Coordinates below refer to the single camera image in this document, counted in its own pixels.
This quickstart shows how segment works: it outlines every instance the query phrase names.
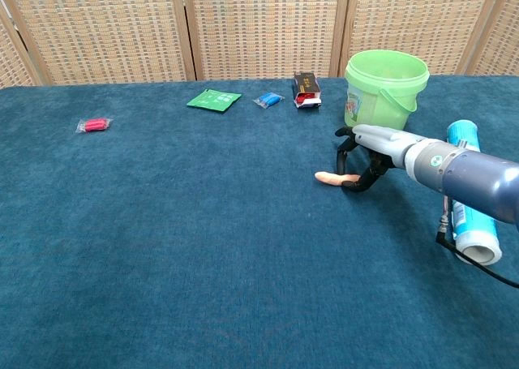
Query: green plastic bucket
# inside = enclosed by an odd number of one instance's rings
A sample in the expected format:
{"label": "green plastic bucket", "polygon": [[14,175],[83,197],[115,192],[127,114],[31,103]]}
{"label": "green plastic bucket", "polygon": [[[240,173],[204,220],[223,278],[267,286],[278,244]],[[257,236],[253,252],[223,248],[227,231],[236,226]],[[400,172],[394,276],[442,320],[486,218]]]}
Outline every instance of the green plastic bucket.
{"label": "green plastic bucket", "polygon": [[402,130],[416,110],[416,95],[429,79],[420,58],[400,51],[368,50],[348,62],[348,101],[344,119],[348,126],[372,124]]}

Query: robotic arm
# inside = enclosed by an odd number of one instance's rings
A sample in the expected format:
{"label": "robotic arm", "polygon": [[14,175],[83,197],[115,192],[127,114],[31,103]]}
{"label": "robotic arm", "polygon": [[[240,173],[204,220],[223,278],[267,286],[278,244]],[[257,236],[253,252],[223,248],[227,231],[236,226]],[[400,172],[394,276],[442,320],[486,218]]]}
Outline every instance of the robotic arm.
{"label": "robotic arm", "polygon": [[[414,181],[519,229],[519,164],[387,127],[343,127],[349,138],[337,149],[337,173],[319,172],[323,182],[365,191],[390,168],[404,169]],[[345,175],[348,152],[367,148],[371,164],[359,177]]]}

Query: wicker panel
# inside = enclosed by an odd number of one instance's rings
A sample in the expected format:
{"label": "wicker panel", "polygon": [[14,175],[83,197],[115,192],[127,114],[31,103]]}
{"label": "wicker panel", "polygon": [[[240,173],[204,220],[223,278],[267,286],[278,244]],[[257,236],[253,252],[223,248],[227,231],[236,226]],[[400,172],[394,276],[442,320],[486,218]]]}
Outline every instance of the wicker panel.
{"label": "wicker panel", "polygon": [[337,0],[192,2],[205,79],[328,75]]}
{"label": "wicker panel", "polygon": [[366,49],[394,49],[420,57],[433,74],[452,74],[484,2],[357,0],[354,11],[348,11],[354,23],[346,33],[346,57]]}
{"label": "wicker panel", "polygon": [[0,88],[15,85],[34,85],[34,82],[0,20]]}
{"label": "wicker panel", "polygon": [[476,75],[519,75],[519,0],[504,2],[476,62]]}
{"label": "wicker panel", "polygon": [[14,0],[55,84],[187,79],[173,0]]}

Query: blue carpet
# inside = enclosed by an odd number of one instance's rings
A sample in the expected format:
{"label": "blue carpet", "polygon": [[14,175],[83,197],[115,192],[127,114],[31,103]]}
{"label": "blue carpet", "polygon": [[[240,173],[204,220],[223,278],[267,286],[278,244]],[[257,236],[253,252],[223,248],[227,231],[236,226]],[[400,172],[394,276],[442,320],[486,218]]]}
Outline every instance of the blue carpet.
{"label": "blue carpet", "polygon": [[[0,367],[517,367],[519,291],[435,244],[440,195],[402,170],[314,180],[346,90],[320,85],[319,110],[287,79],[0,91]],[[205,88],[243,96],[187,108]],[[519,78],[433,76],[407,130],[468,118],[519,161],[518,103]],[[493,268],[519,278],[498,229]]]}

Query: green card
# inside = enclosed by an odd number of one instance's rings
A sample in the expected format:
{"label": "green card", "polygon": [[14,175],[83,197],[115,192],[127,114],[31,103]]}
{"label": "green card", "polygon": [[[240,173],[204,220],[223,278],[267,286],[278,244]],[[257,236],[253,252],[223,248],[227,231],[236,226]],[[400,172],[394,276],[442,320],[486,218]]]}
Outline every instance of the green card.
{"label": "green card", "polygon": [[239,99],[240,96],[241,95],[237,93],[218,92],[213,91],[212,89],[206,89],[187,103],[187,105],[190,107],[199,107],[224,112],[237,99]]}

